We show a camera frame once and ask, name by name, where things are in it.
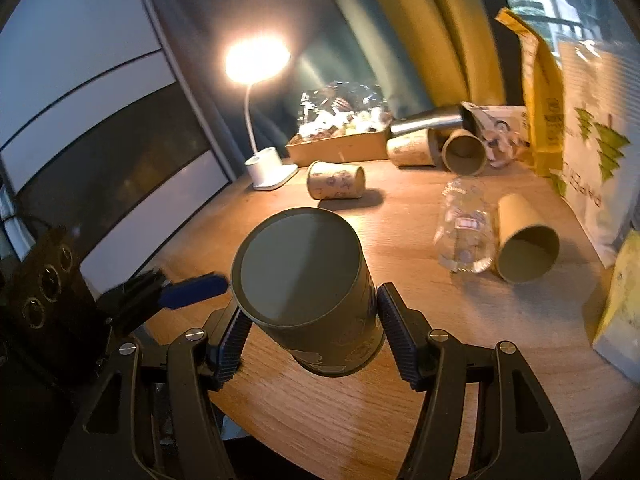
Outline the white paper cups package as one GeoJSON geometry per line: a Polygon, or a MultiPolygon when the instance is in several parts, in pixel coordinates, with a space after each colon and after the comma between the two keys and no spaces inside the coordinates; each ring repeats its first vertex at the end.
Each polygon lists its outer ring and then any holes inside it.
{"type": "Polygon", "coordinates": [[[559,43],[564,141],[560,190],[602,264],[615,263],[639,207],[639,49],[559,43]]]}

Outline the yellow tissue pack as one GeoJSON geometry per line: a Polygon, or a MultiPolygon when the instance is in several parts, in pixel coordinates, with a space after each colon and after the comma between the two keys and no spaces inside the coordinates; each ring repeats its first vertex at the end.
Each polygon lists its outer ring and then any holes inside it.
{"type": "Polygon", "coordinates": [[[639,307],[639,232],[631,230],[616,259],[592,348],[636,384],[640,374],[639,307]]]}

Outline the lying printed paper cup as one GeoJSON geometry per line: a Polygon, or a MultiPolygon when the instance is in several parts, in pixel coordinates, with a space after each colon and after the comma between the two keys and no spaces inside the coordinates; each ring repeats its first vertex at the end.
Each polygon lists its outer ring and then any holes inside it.
{"type": "Polygon", "coordinates": [[[307,172],[307,190],[314,200],[354,200],[366,188],[361,166],[337,162],[313,162],[307,172]]]}

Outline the clear plastic bottle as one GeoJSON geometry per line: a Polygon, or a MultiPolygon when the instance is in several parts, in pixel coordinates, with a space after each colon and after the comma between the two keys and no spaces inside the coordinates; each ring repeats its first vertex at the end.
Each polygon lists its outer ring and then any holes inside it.
{"type": "Polygon", "coordinates": [[[442,190],[434,247],[450,272],[480,274],[494,261],[494,207],[475,178],[456,177],[442,190]]]}

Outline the shiny snack wrappers bag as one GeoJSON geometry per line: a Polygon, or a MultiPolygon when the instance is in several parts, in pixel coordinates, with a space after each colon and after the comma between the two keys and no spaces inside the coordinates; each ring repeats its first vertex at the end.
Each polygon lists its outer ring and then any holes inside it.
{"type": "Polygon", "coordinates": [[[304,142],[376,133],[393,114],[377,84],[332,81],[300,97],[297,134],[304,142]]]}

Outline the yellow paper bag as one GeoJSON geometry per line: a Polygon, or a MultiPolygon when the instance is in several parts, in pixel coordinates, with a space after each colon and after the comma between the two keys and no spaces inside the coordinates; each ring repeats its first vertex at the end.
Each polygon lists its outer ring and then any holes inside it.
{"type": "Polygon", "coordinates": [[[532,26],[508,8],[496,20],[518,36],[521,44],[522,86],[528,115],[528,143],[533,170],[550,178],[563,166],[564,103],[561,70],[548,44],[532,26]]]}

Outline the stainless steel tumbler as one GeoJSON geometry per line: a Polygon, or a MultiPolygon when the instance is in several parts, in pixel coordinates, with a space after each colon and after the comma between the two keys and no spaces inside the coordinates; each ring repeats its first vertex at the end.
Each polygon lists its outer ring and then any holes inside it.
{"type": "Polygon", "coordinates": [[[469,128],[470,125],[471,116],[462,105],[449,105],[406,118],[393,119],[390,123],[390,135],[403,136],[421,129],[454,130],[469,128]]]}

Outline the white desk lamp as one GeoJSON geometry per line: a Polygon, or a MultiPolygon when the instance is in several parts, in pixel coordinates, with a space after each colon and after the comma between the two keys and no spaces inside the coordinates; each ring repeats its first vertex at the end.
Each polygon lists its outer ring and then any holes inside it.
{"type": "Polygon", "coordinates": [[[298,170],[285,161],[286,120],[274,93],[290,59],[288,46],[275,32],[256,32],[235,40],[224,56],[227,77],[244,92],[242,112],[250,142],[244,168],[252,187],[260,192],[280,188],[298,170]]]}

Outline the paper cup beside bottle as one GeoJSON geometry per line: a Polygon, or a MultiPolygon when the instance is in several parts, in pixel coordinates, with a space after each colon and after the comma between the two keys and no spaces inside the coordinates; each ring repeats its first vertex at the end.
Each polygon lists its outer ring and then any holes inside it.
{"type": "Polygon", "coordinates": [[[560,238],[521,194],[498,200],[498,249],[496,268],[512,284],[541,278],[555,264],[560,238]]]}

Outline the yellow curtain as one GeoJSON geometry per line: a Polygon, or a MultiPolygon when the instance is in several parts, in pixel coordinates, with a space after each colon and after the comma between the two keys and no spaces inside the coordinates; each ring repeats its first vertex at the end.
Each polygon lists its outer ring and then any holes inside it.
{"type": "Polygon", "coordinates": [[[437,106],[501,105],[506,89],[483,0],[376,0],[437,106]]]}

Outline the crumpled printed wrapper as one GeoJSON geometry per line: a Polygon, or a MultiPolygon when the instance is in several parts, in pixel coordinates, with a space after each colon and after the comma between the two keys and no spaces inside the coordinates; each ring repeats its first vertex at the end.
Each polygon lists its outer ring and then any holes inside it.
{"type": "Polygon", "coordinates": [[[525,106],[480,106],[471,102],[463,102],[461,106],[471,114],[492,168],[502,168],[516,160],[526,159],[529,155],[529,125],[525,106]]]}

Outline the paper cup open end forward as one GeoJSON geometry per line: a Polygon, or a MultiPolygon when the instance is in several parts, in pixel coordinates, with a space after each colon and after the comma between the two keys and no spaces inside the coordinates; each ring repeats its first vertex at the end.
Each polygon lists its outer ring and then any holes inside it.
{"type": "Polygon", "coordinates": [[[466,129],[456,129],[442,147],[446,168],[459,176],[476,176],[487,164],[488,157],[482,140],[466,129]]]}

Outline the cardboard box tray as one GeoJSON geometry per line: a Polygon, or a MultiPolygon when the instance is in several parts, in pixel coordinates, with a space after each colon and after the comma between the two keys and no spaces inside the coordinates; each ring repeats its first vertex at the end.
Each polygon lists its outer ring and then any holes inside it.
{"type": "Polygon", "coordinates": [[[388,131],[349,133],[344,136],[324,136],[304,141],[299,134],[286,144],[290,159],[298,166],[312,162],[368,162],[386,159],[388,131]]]}

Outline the teal curtain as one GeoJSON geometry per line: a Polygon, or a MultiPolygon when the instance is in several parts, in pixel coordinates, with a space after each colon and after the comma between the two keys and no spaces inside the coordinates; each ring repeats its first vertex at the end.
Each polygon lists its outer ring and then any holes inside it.
{"type": "Polygon", "coordinates": [[[216,155],[242,176],[250,142],[243,89],[224,71],[232,42],[256,32],[283,37],[291,59],[274,93],[288,140],[302,93],[332,81],[377,84],[400,118],[432,101],[376,0],[143,0],[180,86],[216,155]]]}

